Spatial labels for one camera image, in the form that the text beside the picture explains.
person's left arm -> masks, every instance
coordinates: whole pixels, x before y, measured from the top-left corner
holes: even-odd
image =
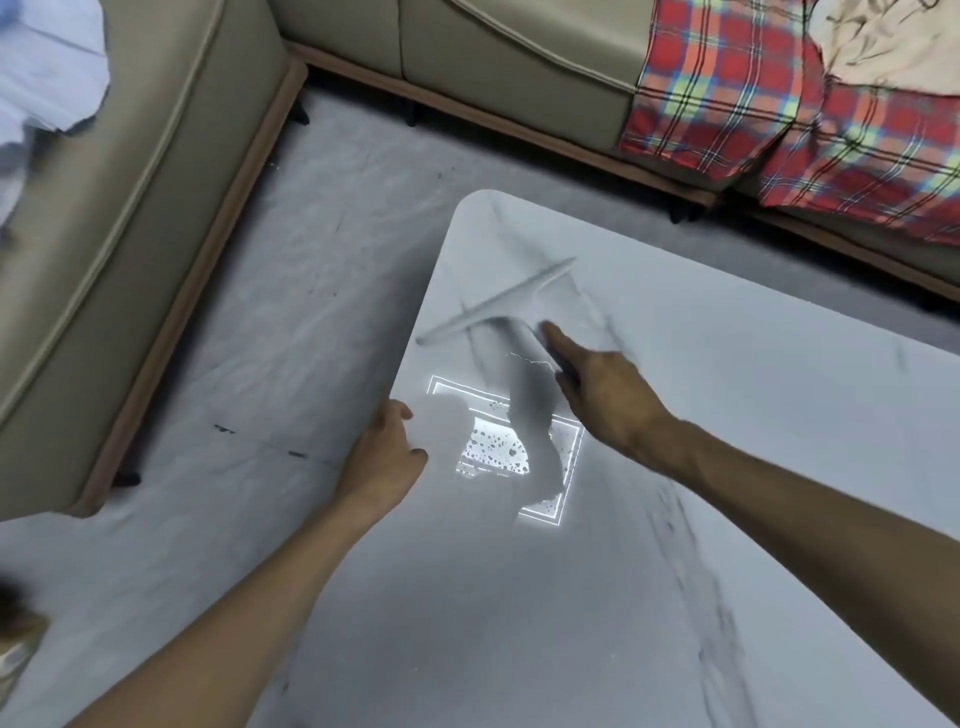
[[[196,621],[67,728],[240,728],[327,579],[403,500],[426,464],[407,406],[387,400],[360,435],[327,506]]]

white cloth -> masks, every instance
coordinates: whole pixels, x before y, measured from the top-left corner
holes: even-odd
[[[108,85],[99,0],[22,0],[0,29],[0,227],[26,179],[26,128],[69,131],[97,112]]]
[[[960,0],[819,0],[808,32],[844,84],[960,95]]]

checkered fabric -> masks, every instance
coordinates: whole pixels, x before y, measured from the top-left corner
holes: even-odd
[[[619,149],[960,244],[960,98],[828,79],[807,0],[657,0]]]
[[[960,245],[960,98],[824,80],[809,39],[804,64],[801,107],[760,170],[760,202]]]
[[[804,0],[657,0],[619,150],[732,178],[796,118]]]

brown wooden trim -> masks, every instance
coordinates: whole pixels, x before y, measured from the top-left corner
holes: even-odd
[[[592,167],[599,167],[600,169],[615,174],[617,177],[623,177],[633,182],[640,182],[648,187],[669,192],[671,195],[677,195],[678,197],[686,198],[691,202],[699,203],[707,207],[713,206],[719,197],[716,192],[709,192],[705,189],[661,177],[656,172],[650,172],[629,162],[608,157],[598,152],[592,152],[572,142],[559,139],[556,136],[550,136],[543,132],[538,132],[522,124],[517,124],[516,121],[510,121],[502,116],[497,116],[488,111],[482,111],[476,107],[455,101],[449,96],[444,96],[436,91],[430,91],[418,85],[413,85],[403,79],[394,78],[393,76],[388,76],[378,71],[371,71],[369,68],[345,61],[326,51],[310,48],[309,46],[292,41],[287,41],[287,47],[294,56],[303,59],[310,65],[330,71],[338,76],[345,76],[361,84],[371,85],[374,88],[388,91],[397,96],[412,99],[431,109],[437,109],[452,114],[453,116],[459,116],[474,124],[493,129],[495,132],[501,132],[530,142],[531,144],[536,144],[543,149],[556,152],[564,157],[576,159]]]
[[[250,197],[253,185],[274,148],[276,139],[287,120],[290,107],[297,100],[304,81],[306,81],[306,66],[303,61],[291,58],[286,76],[276,92],[276,98],[267,110],[263,123],[253,138],[250,149],[220,205],[217,216],[213,219],[206,239],[197,252],[193,266],[183,280],[156,340],[133,381],[133,387],[113,421],[113,427],[93,464],[80,498],[66,510],[66,513],[72,516],[92,516],[107,500],[113,478],[130,447],[133,435],[143,421],[150,400],[186,328],[190,314],[200,299],[217,259],[233,231],[233,226],[240,217],[244,203]]]
[[[848,255],[849,257],[860,260],[899,279],[919,285],[938,296],[960,302],[960,287],[948,283],[943,279],[938,279],[936,276],[931,276],[929,273],[924,273],[921,270],[912,268],[906,263],[901,263],[888,255],[859,246],[837,232],[829,231],[826,228],[821,228],[819,225],[800,220],[785,212],[769,207],[756,206],[751,208],[749,212],[757,220],[776,225],[782,230],[795,232],[807,240],[812,240],[825,248],[830,248],[837,253],[842,253],[843,255]]]

gray marble floor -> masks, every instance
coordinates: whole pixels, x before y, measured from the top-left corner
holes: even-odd
[[[62,725],[169,640],[329,492],[393,380],[457,203],[483,188],[960,352],[960,325],[785,233],[675,227],[656,193],[321,80],[181,347],[139,445],[139,488],[92,520],[0,524],[0,570],[53,618],[0,725]],[[282,726],[283,670],[255,722]]]

